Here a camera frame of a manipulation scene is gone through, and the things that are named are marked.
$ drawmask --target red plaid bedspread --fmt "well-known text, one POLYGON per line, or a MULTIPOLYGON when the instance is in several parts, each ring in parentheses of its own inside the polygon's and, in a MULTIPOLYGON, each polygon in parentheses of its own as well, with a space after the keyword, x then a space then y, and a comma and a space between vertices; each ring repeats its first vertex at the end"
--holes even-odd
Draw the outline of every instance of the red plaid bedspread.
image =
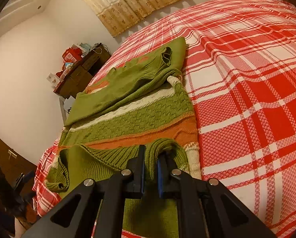
MULTIPOLYGON (((290 236, 296 228, 296 8, 277 0, 212 0, 177 11, 130 36, 91 83, 182 36, 202 178, 218 178, 278 237, 290 236)), ((41 216, 59 201, 44 186, 56 149, 57 141, 36 172, 41 216)))

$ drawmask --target brown wooden furniture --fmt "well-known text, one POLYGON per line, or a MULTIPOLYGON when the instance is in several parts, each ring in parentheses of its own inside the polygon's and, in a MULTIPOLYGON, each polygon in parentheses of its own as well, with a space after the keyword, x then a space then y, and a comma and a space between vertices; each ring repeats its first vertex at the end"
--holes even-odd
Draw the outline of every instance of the brown wooden furniture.
POLYGON ((73 64, 71 71, 54 90, 54 93, 68 99, 76 98, 77 93, 84 91, 89 82, 107 62, 111 55, 100 43, 79 62, 73 64))

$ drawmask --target silver bolt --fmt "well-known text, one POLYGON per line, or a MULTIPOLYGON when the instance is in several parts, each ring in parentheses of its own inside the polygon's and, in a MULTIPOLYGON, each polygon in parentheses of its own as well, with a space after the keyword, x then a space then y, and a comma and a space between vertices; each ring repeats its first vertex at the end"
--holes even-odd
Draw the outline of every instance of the silver bolt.
POLYGON ((179 176, 182 172, 180 169, 173 169, 171 171, 171 173, 174 175, 174 176, 179 176))
POLYGON ((213 185, 213 186, 216 186, 218 185, 218 179, 215 179, 215 178, 211 178, 209 179, 209 184, 213 185))
POLYGON ((131 171, 130 171, 129 169, 124 169, 123 171, 121 171, 121 174, 122 174, 123 176, 128 176, 128 175, 131 174, 131 171))
POLYGON ((92 179, 86 179, 84 181, 85 186, 92 186, 94 184, 94 181, 92 179))

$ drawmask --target wall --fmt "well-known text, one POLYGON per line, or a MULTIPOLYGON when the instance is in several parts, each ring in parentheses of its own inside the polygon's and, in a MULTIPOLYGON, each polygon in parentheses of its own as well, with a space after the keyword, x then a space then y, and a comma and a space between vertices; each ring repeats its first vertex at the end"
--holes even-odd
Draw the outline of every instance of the wall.
POLYGON ((0 38, 0 138, 34 164, 63 127, 58 96, 46 77, 60 70, 72 43, 44 13, 0 38))
POLYGON ((91 45, 102 42, 110 52, 114 52, 121 43, 134 32, 142 29, 179 9, 208 0, 183 0, 153 12, 137 25, 113 38, 92 9, 82 0, 51 0, 44 13, 56 22, 75 43, 91 45))

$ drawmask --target bed sheet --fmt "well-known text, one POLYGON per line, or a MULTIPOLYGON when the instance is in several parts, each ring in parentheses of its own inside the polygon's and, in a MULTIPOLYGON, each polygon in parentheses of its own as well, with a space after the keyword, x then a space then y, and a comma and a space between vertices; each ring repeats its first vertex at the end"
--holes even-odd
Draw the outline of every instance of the bed sheet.
MULTIPOLYGON (((177 37, 187 42, 183 82, 197 116, 202 179, 218 178, 278 237, 296 228, 296 8, 277 0, 212 0, 131 35, 91 81, 177 37)), ((36 172, 35 206, 59 200, 36 172)), ((137 237, 128 232, 123 237, 137 237)))

